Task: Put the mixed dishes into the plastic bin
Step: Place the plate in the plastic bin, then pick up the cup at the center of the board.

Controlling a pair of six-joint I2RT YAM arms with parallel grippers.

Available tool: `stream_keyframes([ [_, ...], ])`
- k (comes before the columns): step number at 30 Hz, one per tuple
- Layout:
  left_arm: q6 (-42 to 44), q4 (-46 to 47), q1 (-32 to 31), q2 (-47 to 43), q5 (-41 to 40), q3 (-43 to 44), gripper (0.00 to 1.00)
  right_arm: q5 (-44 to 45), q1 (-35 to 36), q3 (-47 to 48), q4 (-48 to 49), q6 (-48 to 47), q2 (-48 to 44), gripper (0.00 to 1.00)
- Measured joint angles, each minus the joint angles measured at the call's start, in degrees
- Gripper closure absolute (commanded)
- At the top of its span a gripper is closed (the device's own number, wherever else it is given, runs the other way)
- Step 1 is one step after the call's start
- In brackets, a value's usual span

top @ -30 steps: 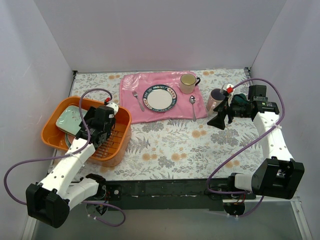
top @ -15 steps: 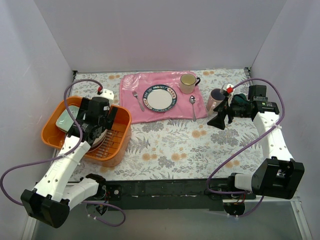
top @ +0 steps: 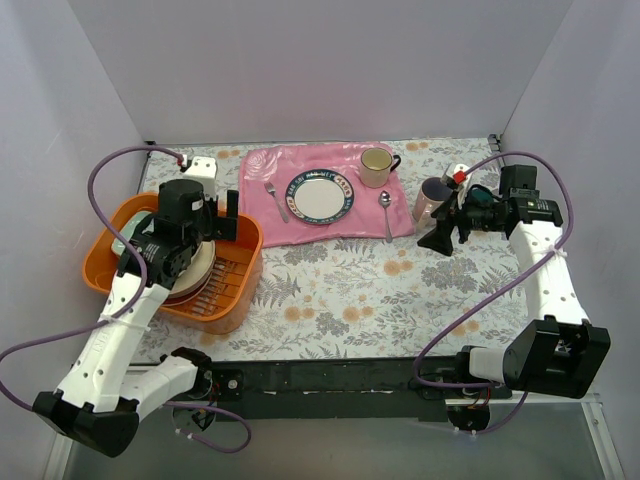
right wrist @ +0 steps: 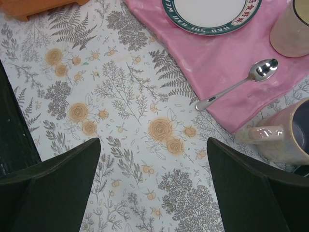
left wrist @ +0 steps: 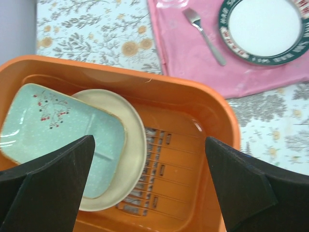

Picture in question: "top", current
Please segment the pink mug purple inside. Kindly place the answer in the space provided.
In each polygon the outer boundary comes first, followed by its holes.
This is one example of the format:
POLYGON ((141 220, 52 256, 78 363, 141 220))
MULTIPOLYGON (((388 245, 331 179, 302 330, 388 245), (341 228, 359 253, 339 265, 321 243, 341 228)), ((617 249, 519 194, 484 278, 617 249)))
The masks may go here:
POLYGON ((440 178, 430 177, 421 183, 412 210, 417 230, 424 230, 435 225, 436 220, 431 214, 451 196, 451 193, 452 190, 440 178))

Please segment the cream and pink branch plate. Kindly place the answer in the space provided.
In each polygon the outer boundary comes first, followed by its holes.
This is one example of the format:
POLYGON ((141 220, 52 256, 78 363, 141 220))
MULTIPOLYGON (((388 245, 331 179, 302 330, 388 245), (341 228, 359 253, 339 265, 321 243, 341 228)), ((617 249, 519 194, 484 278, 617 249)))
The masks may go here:
POLYGON ((214 241, 202 242, 191 258, 191 263, 181 272, 168 296, 169 301, 195 293, 211 275, 216 259, 214 241))

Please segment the dark green mug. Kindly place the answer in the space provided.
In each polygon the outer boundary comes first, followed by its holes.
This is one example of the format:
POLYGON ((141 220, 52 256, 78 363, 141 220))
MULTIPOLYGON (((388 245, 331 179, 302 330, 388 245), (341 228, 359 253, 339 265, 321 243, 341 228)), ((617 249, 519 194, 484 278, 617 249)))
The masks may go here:
POLYGON ((474 184, 468 190, 466 202, 475 205, 491 205, 495 202, 495 196, 487 187, 474 184))

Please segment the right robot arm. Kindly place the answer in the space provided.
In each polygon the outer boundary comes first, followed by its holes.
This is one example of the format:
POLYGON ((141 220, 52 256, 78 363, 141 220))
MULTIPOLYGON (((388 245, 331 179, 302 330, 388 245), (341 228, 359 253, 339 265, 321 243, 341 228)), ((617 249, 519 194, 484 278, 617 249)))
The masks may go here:
POLYGON ((454 389, 475 397, 488 384, 579 399, 591 386, 611 346, 608 331, 591 324, 575 293, 563 238, 568 227, 558 204, 541 198, 537 170, 502 168, 497 193, 457 167, 443 179, 449 198, 433 213, 434 229, 419 246, 449 256, 451 236, 466 242, 474 231, 506 236, 519 262, 529 322, 505 348, 466 346, 456 356, 454 389))

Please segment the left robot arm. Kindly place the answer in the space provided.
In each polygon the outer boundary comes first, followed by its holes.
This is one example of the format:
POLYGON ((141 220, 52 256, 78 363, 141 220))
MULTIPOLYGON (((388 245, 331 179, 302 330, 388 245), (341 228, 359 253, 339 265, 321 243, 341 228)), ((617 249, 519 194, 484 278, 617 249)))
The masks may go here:
POLYGON ((236 233, 236 219, 217 215, 201 183, 162 184, 157 211, 123 241, 98 328, 57 388, 37 395, 34 412, 61 434, 116 457, 165 402, 211 398, 211 361, 193 349, 165 357, 136 380, 125 376, 152 317, 170 296, 197 293, 211 276, 215 240, 236 233))

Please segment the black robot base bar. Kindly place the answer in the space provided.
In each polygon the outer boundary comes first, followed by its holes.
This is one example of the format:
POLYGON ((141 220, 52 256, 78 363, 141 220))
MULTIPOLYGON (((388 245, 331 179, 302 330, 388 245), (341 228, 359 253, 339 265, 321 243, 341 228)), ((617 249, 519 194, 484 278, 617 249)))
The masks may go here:
POLYGON ((479 406, 479 389, 445 389, 457 380, 454 356, 427 358, 420 377, 411 357, 208 361, 196 377, 198 398, 247 420, 416 418, 445 421, 445 401, 479 406))

